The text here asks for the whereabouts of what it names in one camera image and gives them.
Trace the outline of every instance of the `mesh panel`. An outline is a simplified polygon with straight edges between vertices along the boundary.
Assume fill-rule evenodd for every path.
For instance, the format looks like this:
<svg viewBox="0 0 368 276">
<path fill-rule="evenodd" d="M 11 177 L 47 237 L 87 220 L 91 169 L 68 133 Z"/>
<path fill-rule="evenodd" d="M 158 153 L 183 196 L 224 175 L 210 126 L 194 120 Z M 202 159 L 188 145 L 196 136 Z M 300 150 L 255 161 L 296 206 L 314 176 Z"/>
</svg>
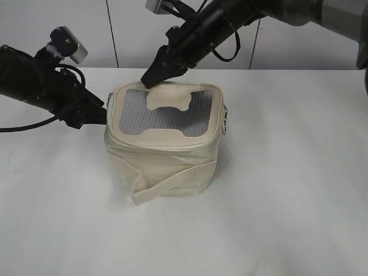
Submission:
<svg viewBox="0 0 368 276">
<path fill-rule="evenodd" d="M 193 92 L 188 110 L 177 108 L 147 109 L 147 91 L 126 91 L 120 117 L 120 130 L 127 135 L 139 135 L 146 129 L 177 129 L 186 137 L 199 137 L 208 130 L 213 91 Z"/>
</svg>

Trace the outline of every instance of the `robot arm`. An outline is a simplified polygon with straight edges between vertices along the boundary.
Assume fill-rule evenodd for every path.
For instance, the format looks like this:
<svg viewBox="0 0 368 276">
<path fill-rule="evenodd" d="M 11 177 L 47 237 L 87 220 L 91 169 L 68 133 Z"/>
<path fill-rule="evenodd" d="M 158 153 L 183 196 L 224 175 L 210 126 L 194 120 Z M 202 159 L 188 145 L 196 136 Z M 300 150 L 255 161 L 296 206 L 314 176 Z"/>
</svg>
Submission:
<svg viewBox="0 0 368 276">
<path fill-rule="evenodd" d="M 166 33 L 168 45 L 141 79 L 147 88 L 185 74 L 239 28 L 264 16 L 293 26 L 313 21 L 353 39 L 360 43 L 358 68 L 368 67 L 368 0 L 213 0 L 200 12 L 179 0 L 148 0 L 146 7 L 185 20 Z"/>
<path fill-rule="evenodd" d="M 0 47 L 0 95 L 45 109 L 55 116 L 30 126 L 0 128 L 0 133 L 33 129 L 55 120 L 76 129 L 85 124 L 106 124 L 104 103 L 87 90 L 82 72 L 59 64 L 66 57 L 80 63 L 87 50 L 67 27 L 56 28 L 50 38 L 35 57 L 7 45 Z M 81 83 L 72 71 L 80 75 Z"/>
</svg>

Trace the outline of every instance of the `square bag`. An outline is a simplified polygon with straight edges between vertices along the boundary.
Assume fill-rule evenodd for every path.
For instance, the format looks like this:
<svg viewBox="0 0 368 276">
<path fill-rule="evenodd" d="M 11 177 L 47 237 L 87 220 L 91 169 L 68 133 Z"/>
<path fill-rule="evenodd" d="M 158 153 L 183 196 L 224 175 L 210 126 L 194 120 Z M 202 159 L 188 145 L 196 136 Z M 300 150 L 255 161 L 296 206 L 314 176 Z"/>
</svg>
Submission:
<svg viewBox="0 0 368 276">
<path fill-rule="evenodd" d="M 131 83 L 108 101 L 105 145 L 115 179 L 136 205 L 159 196 L 194 196 L 210 184 L 226 129 L 214 85 Z"/>
</svg>

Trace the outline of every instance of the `zipper pull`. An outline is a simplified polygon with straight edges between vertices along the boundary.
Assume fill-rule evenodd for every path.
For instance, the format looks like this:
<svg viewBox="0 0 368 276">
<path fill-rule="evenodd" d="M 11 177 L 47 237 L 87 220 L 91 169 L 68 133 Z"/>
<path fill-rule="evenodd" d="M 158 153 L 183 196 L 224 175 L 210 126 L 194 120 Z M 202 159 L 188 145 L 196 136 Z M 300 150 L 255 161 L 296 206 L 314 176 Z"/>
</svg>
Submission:
<svg viewBox="0 0 368 276">
<path fill-rule="evenodd" d="M 228 122 L 228 113 L 229 113 L 229 110 L 226 107 L 226 105 L 224 105 L 224 107 L 225 107 L 225 115 L 224 115 L 224 123 L 223 123 L 223 135 L 226 135 L 226 132 L 228 130 L 227 122 Z"/>
</svg>

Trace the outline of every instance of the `white tabletop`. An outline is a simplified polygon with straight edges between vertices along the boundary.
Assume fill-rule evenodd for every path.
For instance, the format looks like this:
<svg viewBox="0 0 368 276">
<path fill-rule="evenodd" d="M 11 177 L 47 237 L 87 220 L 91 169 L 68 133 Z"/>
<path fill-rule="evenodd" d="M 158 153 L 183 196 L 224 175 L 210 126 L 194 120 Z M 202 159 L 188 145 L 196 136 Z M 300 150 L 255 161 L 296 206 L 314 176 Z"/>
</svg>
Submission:
<svg viewBox="0 0 368 276">
<path fill-rule="evenodd" d="M 85 68 L 106 100 L 144 70 Z M 0 275 L 368 275 L 368 97 L 358 71 L 192 70 L 229 108 L 215 179 L 136 207 L 104 127 L 0 134 Z M 1 97 L 0 127 L 50 117 Z"/>
</svg>

